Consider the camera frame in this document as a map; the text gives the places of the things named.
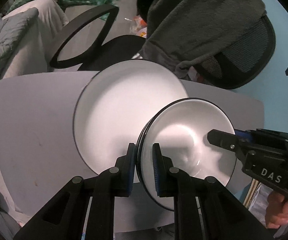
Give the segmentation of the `person's right hand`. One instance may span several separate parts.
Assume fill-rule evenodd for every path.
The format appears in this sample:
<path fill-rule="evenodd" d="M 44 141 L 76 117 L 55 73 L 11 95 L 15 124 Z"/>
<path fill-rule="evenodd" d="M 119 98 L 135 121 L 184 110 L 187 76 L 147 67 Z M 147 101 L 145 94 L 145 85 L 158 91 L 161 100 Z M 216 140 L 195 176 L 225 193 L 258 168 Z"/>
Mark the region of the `person's right hand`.
<path fill-rule="evenodd" d="M 265 226 L 268 229 L 278 229 L 282 225 L 288 225 L 288 200 L 287 198 L 272 191 L 268 198 L 268 206 L 265 213 Z"/>

